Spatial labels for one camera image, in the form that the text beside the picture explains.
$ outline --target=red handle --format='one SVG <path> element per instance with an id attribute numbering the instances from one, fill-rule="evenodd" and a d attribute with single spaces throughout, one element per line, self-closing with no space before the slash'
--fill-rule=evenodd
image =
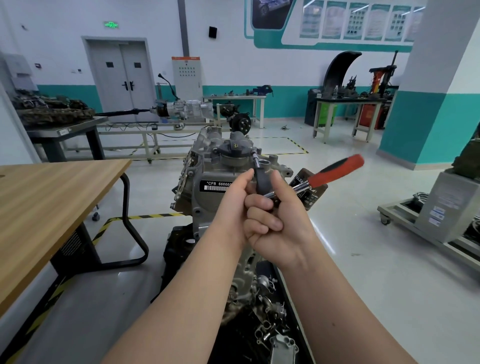
<path id="1" fill-rule="evenodd" d="M 330 183 L 339 178 L 352 173 L 363 166 L 363 157 L 360 154 L 355 154 L 351 157 L 339 160 L 334 164 L 322 169 L 317 174 L 308 178 L 308 183 L 312 188 L 320 187 L 322 184 Z"/>

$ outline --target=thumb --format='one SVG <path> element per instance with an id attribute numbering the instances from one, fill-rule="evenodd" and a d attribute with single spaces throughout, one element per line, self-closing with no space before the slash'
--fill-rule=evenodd
<path id="1" fill-rule="evenodd" d="M 298 200 L 295 191 L 285 182 L 280 173 L 275 170 L 270 175 L 270 181 L 272 182 L 273 190 L 280 199 L 280 201 L 293 201 Z"/>

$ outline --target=floor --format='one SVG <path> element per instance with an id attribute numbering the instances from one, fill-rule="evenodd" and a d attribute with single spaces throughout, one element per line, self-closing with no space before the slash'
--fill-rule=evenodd
<path id="1" fill-rule="evenodd" d="M 280 130 L 285 124 L 288 130 Z M 378 157 L 382 132 L 366 143 L 363 132 L 350 136 L 351 121 L 336 121 L 326 145 L 320 137 L 313 139 L 311 127 L 300 121 L 265 125 L 264 130 L 250 132 L 255 145 L 264 154 L 301 153 L 279 156 L 279 162 L 295 172 L 302 167 L 318 171 L 355 153 L 364 156 L 364 167 L 331 183 L 309 212 L 326 249 L 381 323 L 419 363 L 478 363 L 480 274 L 408 230 L 394 223 L 382 225 L 376 210 L 380 204 L 428 192 L 439 171 L 410 171 Z M 132 187 L 129 214 L 172 212 L 171 189 L 181 168 L 181 160 L 134 162 L 127 171 Z M 121 194 L 118 182 L 100 204 L 101 220 L 86 221 L 92 236 L 108 218 L 121 215 Z M 125 271 L 75 277 L 17 363 L 99 363 L 158 293 L 168 233 L 190 221 L 133 220 L 150 247 L 148 260 Z M 97 245 L 104 261 L 140 256 L 125 232 L 121 222 L 107 229 Z"/>

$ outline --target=workbench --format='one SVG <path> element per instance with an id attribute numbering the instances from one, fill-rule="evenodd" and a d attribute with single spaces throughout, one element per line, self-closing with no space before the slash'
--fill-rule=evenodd
<path id="1" fill-rule="evenodd" d="M 204 95 L 204 101 L 206 100 L 252 100 L 253 101 L 253 113 L 251 116 L 251 120 L 259 121 L 260 122 L 260 129 L 264 129 L 264 111 L 265 111 L 265 99 L 267 96 L 258 96 L 258 95 Z M 257 117 L 257 101 L 260 100 L 260 118 Z M 216 114 L 217 119 L 215 120 L 215 125 L 221 125 L 221 115 L 220 115 L 220 104 L 216 105 Z"/>
<path id="2" fill-rule="evenodd" d="M 107 120 L 106 116 L 94 116 L 75 124 L 25 125 L 25 130 L 33 144 L 42 145 L 49 162 L 66 162 L 60 142 L 81 134 L 87 137 L 93 159 L 101 160 L 105 154 L 96 126 Z"/>
<path id="3" fill-rule="evenodd" d="M 148 246 L 128 220 L 131 160 L 93 160 L 0 166 L 0 316 L 40 270 L 51 262 L 58 278 L 0 355 L 0 363 L 19 350 L 21 338 L 65 279 L 99 270 L 132 267 L 148 257 Z M 123 225 L 144 255 L 102 263 L 83 220 L 121 179 Z"/>
<path id="4" fill-rule="evenodd" d="M 330 135 L 330 128 L 332 126 L 332 117 L 333 117 L 333 110 L 334 106 L 338 104 L 342 105 L 351 105 L 351 104 L 357 104 L 357 105 L 375 105 L 375 112 L 373 113 L 372 117 L 372 122 L 370 123 L 370 127 L 366 126 L 361 126 L 359 125 L 360 121 L 360 114 L 361 112 L 357 112 L 357 116 L 355 118 L 355 123 L 353 125 L 353 130 L 352 130 L 352 136 L 355 136 L 357 134 L 357 131 L 360 130 L 362 132 L 367 133 L 367 142 L 370 141 L 373 135 L 373 131 L 375 129 L 375 121 L 377 120 L 378 113 L 380 112 L 380 107 L 382 106 L 382 103 L 386 101 L 384 98 L 378 98 L 376 100 L 370 100 L 367 98 L 321 98 L 317 97 L 317 108 L 315 110 L 315 119 L 314 119 L 314 124 L 313 124 L 313 137 L 315 138 L 317 136 L 317 132 L 321 132 L 324 135 L 323 138 L 323 143 L 326 144 L 328 137 Z M 328 114 L 327 114 L 327 121 L 325 123 L 325 127 L 321 128 L 318 126 L 318 118 L 320 116 L 320 108 L 322 107 L 322 104 L 328 105 Z"/>

